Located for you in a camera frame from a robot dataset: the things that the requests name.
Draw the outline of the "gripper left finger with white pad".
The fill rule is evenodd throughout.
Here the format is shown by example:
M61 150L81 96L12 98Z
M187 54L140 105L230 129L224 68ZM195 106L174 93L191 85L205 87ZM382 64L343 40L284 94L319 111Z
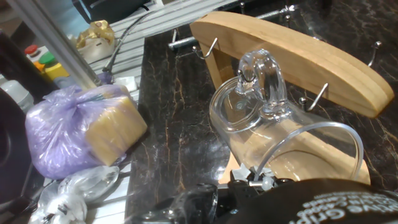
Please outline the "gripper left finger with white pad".
M244 164L230 172L229 194L234 198L236 205L245 205L259 195L258 191L249 185L250 175L251 171Z

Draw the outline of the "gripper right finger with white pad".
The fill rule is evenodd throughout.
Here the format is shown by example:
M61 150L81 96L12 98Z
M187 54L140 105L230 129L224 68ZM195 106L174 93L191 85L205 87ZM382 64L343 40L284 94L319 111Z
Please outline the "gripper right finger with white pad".
M262 190L270 190L283 184L294 182L292 179L279 179L269 168L263 168L260 177L261 180L254 181L254 187L259 187Z

